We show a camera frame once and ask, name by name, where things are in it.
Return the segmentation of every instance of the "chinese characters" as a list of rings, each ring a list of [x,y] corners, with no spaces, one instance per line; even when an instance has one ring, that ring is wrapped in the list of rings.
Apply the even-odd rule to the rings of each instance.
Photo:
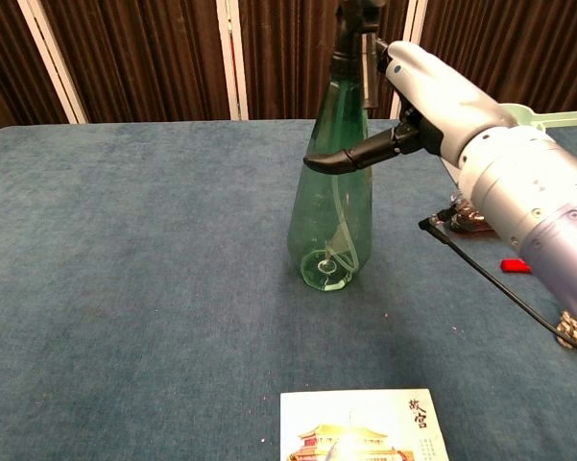
[[[419,424],[419,428],[426,427],[426,410],[421,408],[418,400],[410,400],[410,410],[414,414],[414,421]]]

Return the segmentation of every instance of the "green handle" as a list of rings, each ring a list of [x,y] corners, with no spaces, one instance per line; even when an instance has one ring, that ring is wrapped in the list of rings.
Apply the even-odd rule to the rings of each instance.
[[[546,128],[577,127],[577,110],[574,112],[534,113],[532,122]]]

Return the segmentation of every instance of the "bottle bottom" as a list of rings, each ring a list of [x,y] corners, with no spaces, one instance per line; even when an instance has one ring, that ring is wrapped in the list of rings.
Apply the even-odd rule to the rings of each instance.
[[[344,288],[351,280],[353,271],[346,263],[340,263],[326,250],[316,250],[301,260],[301,275],[305,283],[320,291],[335,291]]]

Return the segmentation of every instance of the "palace illustration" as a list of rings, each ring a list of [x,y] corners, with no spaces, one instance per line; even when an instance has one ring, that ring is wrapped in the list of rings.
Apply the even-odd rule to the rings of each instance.
[[[387,435],[366,427],[318,425],[299,438],[288,461],[414,461],[413,451],[389,447]]]

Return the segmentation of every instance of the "black cable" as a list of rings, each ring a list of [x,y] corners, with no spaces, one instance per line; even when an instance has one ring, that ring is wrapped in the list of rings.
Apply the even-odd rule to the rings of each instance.
[[[449,219],[448,216],[451,217],[452,214],[455,214],[455,213],[456,213],[456,210],[453,207],[453,208],[449,208],[449,209],[441,211],[436,216],[443,215],[443,217],[445,219],[443,219],[442,221],[446,221],[447,219]],[[522,310],[527,312],[527,314],[529,314],[531,316],[531,318],[533,318],[536,322],[538,322],[544,328],[548,329],[549,331],[551,331],[552,333],[557,335],[559,338],[566,341],[571,347],[573,347],[574,349],[577,350],[577,341],[575,341],[572,337],[568,336],[567,334],[565,334],[561,331],[558,331],[555,327],[553,327],[551,324],[549,324],[546,321],[546,319],[544,319],[540,315],[540,313],[538,311],[534,310],[528,303],[526,303],[521,298],[519,298],[510,288],[508,288],[506,285],[504,285],[493,274],[491,274],[484,267],[482,267],[480,264],[478,264],[476,261],[474,261],[471,257],[469,257],[468,254],[466,254],[463,250],[461,250],[452,240],[450,240],[450,238],[445,233],[443,233],[441,230],[439,230],[433,224],[432,218],[427,218],[427,219],[423,219],[422,221],[420,221],[419,227],[423,231],[427,231],[428,233],[433,235],[440,242],[442,242],[445,245],[447,245],[448,247],[450,247],[450,249],[454,253],[456,253],[459,257],[461,257],[461,259],[463,259],[467,264],[469,264],[472,268],[474,268],[482,277],[487,279],[490,283],[492,283],[494,286],[496,286],[504,295],[506,295],[508,298],[510,298],[513,302],[515,302]]]

